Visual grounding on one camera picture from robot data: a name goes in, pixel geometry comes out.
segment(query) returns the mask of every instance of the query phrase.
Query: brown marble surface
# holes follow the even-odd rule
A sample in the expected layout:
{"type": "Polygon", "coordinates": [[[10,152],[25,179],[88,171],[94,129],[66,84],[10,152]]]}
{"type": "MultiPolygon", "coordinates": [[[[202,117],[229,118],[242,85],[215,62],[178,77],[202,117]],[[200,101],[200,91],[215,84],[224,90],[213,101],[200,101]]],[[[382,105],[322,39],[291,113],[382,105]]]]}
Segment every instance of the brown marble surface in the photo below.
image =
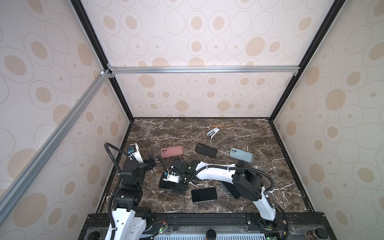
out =
{"type": "MultiPolygon", "coordinates": [[[[269,194],[271,201],[287,212],[306,212],[304,202],[297,189],[293,176],[285,162],[271,127],[264,119],[136,119],[129,135],[128,144],[137,143],[144,159],[152,151],[160,154],[164,147],[183,146],[183,162],[204,161],[211,164],[237,163],[229,157],[232,147],[253,153],[251,165],[270,174],[276,188],[269,194]],[[210,139],[209,125],[235,124],[224,127],[210,139]],[[218,149],[216,158],[210,158],[195,152],[197,143],[203,143],[218,149]]],[[[150,207],[154,213],[165,212],[257,212],[253,202],[234,199],[219,181],[200,180],[196,185],[190,183],[186,195],[159,188],[163,168],[156,159],[156,167],[147,171],[143,186],[143,197],[139,206],[150,207]],[[206,187],[216,187],[218,199],[209,202],[192,203],[190,191],[206,187]]],[[[263,179],[268,187],[269,182],[263,179]]],[[[116,177],[110,191],[116,184],[116,177]]],[[[107,202],[103,213],[107,212],[107,202]]]]}

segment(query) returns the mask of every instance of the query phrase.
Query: wall panel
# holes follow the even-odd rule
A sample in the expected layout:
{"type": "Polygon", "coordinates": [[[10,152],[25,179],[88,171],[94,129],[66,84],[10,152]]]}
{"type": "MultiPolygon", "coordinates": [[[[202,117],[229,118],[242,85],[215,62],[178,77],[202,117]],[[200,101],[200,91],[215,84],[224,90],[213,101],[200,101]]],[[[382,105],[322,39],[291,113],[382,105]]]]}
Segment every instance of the wall panel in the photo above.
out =
{"type": "Polygon", "coordinates": [[[134,117],[269,117],[292,73],[117,74],[134,117]]]}
{"type": "Polygon", "coordinates": [[[337,238],[384,232],[384,1],[350,1],[275,120],[337,238]]]}
{"type": "Polygon", "coordinates": [[[112,66],[298,65],[333,0],[82,1],[112,66]]]}
{"type": "Polygon", "coordinates": [[[120,147],[128,123],[106,80],[1,226],[0,240],[77,239],[112,168],[104,143],[120,147]]]}
{"type": "Polygon", "coordinates": [[[100,70],[67,1],[0,2],[0,195],[100,70]]]}

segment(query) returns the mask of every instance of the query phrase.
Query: black frame edge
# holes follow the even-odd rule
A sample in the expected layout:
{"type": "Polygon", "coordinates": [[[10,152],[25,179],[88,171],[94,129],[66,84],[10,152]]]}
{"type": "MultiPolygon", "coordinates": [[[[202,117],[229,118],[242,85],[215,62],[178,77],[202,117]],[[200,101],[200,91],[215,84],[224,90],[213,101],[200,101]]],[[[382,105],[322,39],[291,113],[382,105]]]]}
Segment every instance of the black frame edge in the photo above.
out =
{"type": "Polygon", "coordinates": [[[289,82],[287,88],[284,90],[283,95],[281,96],[279,102],[277,103],[275,109],[273,110],[270,118],[272,121],[275,120],[277,117],[277,114],[279,114],[280,110],[282,109],[285,101],[288,99],[288,96],[291,94],[293,91],[293,88],[295,87],[297,81],[303,74],[305,68],[311,61],[312,56],[316,52],[317,48],[319,47],[321,41],[323,40],[324,36],[327,34],[330,26],[332,25],[334,19],[336,18],[337,14],[339,13],[341,7],[344,5],[344,2],[346,0],[335,0],[329,9],[326,17],[324,18],[323,23],[321,24],[319,30],[317,31],[315,37],[313,38],[312,43],[310,44],[307,52],[304,54],[303,59],[301,60],[299,64],[299,71],[297,72],[296,75],[294,75],[291,78],[291,81],[289,82]]]}
{"type": "MultiPolygon", "coordinates": [[[[91,21],[89,20],[88,15],[85,12],[83,4],[81,3],[80,0],[71,0],[71,3],[73,5],[73,8],[75,9],[77,16],[80,19],[81,24],[83,25],[83,28],[84,28],[84,30],[85,30],[88,38],[89,38],[89,41],[91,42],[91,44],[93,46],[93,49],[95,50],[95,52],[96,52],[96,54],[97,54],[97,56],[101,62],[101,65],[103,66],[104,69],[109,69],[108,68],[108,59],[105,56],[103,48],[101,47],[99,39],[97,38],[97,35],[96,35],[96,33],[92,27],[91,21]]],[[[109,79],[111,84],[112,84],[112,87],[113,87],[125,113],[127,114],[129,121],[132,122],[134,120],[134,117],[131,113],[131,110],[129,109],[129,106],[128,106],[128,104],[127,104],[127,102],[126,102],[126,100],[122,94],[122,91],[120,89],[120,86],[119,86],[116,78],[114,77],[114,75],[112,75],[112,76],[113,76],[113,78],[109,79]]]]}
{"type": "Polygon", "coordinates": [[[293,178],[294,178],[294,180],[296,182],[296,186],[297,186],[297,188],[300,191],[301,198],[304,201],[305,207],[307,208],[308,211],[315,212],[315,210],[313,208],[313,205],[312,205],[312,203],[311,203],[311,201],[310,201],[310,199],[309,199],[309,197],[307,195],[307,192],[305,191],[305,188],[304,188],[304,186],[303,186],[303,184],[302,184],[302,182],[300,180],[300,177],[297,174],[296,169],[295,169],[295,167],[294,167],[294,165],[292,163],[292,160],[289,157],[287,150],[285,149],[283,141],[281,140],[280,135],[277,132],[275,124],[273,123],[273,121],[271,119],[269,120],[269,124],[270,124],[270,126],[272,128],[272,132],[275,135],[275,138],[276,138],[276,140],[277,140],[277,142],[278,142],[278,144],[280,146],[280,149],[281,149],[281,152],[283,153],[285,161],[287,162],[287,165],[288,165],[288,167],[289,167],[289,169],[290,169],[290,171],[292,173],[292,176],[293,176],[293,178]]]}
{"type": "MultiPolygon", "coordinates": [[[[123,139],[123,141],[121,143],[121,147],[120,147],[121,150],[124,150],[125,147],[126,147],[126,144],[127,144],[127,141],[128,141],[128,137],[129,137],[129,134],[130,134],[130,132],[132,130],[134,121],[135,121],[135,119],[133,119],[129,123],[128,129],[127,129],[127,133],[125,134],[124,139],[123,139]]],[[[122,154],[118,153],[118,155],[116,157],[117,163],[120,163],[121,156],[122,156],[122,154]]],[[[116,168],[115,168],[115,166],[113,166],[111,174],[109,175],[107,184],[106,184],[106,186],[104,188],[101,201],[99,202],[99,205],[97,207],[97,210],[96,210],[97,214],[99,214],[102,211],[103,207],[104,207],[104,204],[106,202],[109,189],[111,188],[111,184],[112,184],[113,178],[115,177],[115,173],[116,173],[116,168]]]]}

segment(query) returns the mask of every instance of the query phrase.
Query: ventilation grille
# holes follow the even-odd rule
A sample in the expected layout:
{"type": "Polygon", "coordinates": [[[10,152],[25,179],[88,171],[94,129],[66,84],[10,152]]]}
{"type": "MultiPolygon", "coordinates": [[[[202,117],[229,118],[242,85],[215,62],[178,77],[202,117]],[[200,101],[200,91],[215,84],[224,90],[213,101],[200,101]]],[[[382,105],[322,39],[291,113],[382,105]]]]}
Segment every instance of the ventilation grille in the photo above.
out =
{"type": "MultiPolygon", "coordinates": [[[[205,240],[205,234],[156,236],[155,240],[205,240]]],[[[216,240],[265,240],[263,233],[218,234],[216,240]]]]}

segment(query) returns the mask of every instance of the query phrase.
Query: black smartphone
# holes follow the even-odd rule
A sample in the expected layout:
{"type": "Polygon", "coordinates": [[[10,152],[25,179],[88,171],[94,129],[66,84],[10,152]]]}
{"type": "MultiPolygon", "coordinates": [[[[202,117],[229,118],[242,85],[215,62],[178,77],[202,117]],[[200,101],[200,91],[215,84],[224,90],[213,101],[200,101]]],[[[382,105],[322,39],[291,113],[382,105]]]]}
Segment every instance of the black smartphone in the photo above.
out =
{"type": "Polygon", "coordinates": [[[209,157],[216,157],[217,149],[202,143],[198,143],[195,147],[195,152],[201,153],[209,157]]]}
{"type": "Polygon", "coordinates": [[[241,197],[241,194],[239,193],[235,185],[229,182],[224,182],[224,181],[221,181],[221,182],[224,184],[225,188],[232,194],[232,196],[235,199],[238,199],[239,197],[241,197]]]}
{"type": "Polygon", "coordinates": [[[217,199],[217,192],[215,187],[195,189],[191,191],[192,202],[206,202],[217,199]]]}

